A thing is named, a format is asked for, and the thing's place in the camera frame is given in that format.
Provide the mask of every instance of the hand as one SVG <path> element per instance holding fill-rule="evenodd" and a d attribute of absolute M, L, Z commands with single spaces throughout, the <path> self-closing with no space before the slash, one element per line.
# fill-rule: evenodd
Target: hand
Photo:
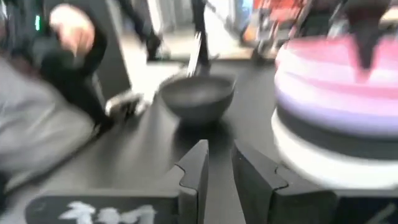
<path fill-rule="evenodd" d="M 64 49 L 87 54 L 93 47 L 95 28 L 90 18 L 69 4 L 59 4 L 50 13 L 50 26 L 60 38 Z"/>

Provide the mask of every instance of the black counter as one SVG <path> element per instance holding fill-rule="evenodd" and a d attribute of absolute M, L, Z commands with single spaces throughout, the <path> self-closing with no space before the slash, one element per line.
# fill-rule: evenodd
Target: black counter
<path fill-rule="evenodd" d="M 160 100 L 141 118 L 115 127 L 46 180 L 44 189 L 133 189 L 164 175 L 199 139 L 210 145 L 206 224 L 242 224 L 233 180 L 231 149 L 239 139 L 273 159 L 270 118 L 274 110 L 274 67 L 251 62 L 215 62 L 211 73 L 236 75 L 236 94 L 223 122 L 207 130 L 178 126 Z"/>

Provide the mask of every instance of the black table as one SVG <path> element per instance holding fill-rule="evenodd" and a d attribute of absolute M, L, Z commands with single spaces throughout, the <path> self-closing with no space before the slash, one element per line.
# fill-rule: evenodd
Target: black table
<path fill-rule="evenodd" d="M 270 118 L 274 67 L 245 61 L 214 62 L 214 75 L 236 75 L 236 95 L 223 122 L 202 131 L 178 126 L 160 100 L 141 118 L 115 127 L 55 171 L 44 189 L 133 189 L 163 176 L 200 139 L 208 139 L 210 173 L 206 224 L 245 223 L 233 180 L 233 140 L 247 142 L 278 160 Z"/>

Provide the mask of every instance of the black bowl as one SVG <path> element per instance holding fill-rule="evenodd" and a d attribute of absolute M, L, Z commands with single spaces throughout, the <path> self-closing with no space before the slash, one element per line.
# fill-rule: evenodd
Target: black bowl
<path fill-rule="evenodd" d="M 206 125 L 219 120 L 230 106 L 235 82 L 217 76 L 174 80 L 159 91 L 166 107 L 187 125 Z"/>

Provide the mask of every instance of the gray sleeve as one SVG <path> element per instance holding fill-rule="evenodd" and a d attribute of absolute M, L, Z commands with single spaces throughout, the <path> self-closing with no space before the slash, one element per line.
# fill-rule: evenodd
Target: gray sleeve
<path fill-rule="evenodd" d="M 0 67 L 0 172 L 16 185 L 76 151 L 93 123 L 51 86 Z"/>

